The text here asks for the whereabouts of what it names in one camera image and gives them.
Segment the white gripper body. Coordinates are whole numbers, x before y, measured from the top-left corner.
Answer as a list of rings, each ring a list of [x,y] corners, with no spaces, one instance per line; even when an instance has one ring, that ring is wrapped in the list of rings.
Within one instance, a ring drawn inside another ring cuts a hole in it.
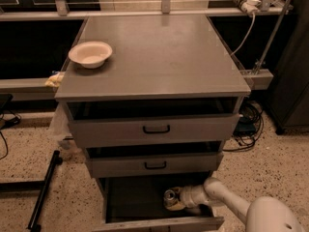
[[[183,187],[180,194],[180,200],[185,208],[194,208],[199,205],[210,204],[210,198],[203,185]]]

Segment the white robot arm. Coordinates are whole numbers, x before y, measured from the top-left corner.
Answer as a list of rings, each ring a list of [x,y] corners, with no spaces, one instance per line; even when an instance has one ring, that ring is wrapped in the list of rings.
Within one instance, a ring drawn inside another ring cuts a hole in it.
[[[306,232],[291,209],[278,199],[262,196],[249,203],[213,177],[202,185],[169,188],[163,201],[169,211],[225,205],[245,225],[245,232]]]

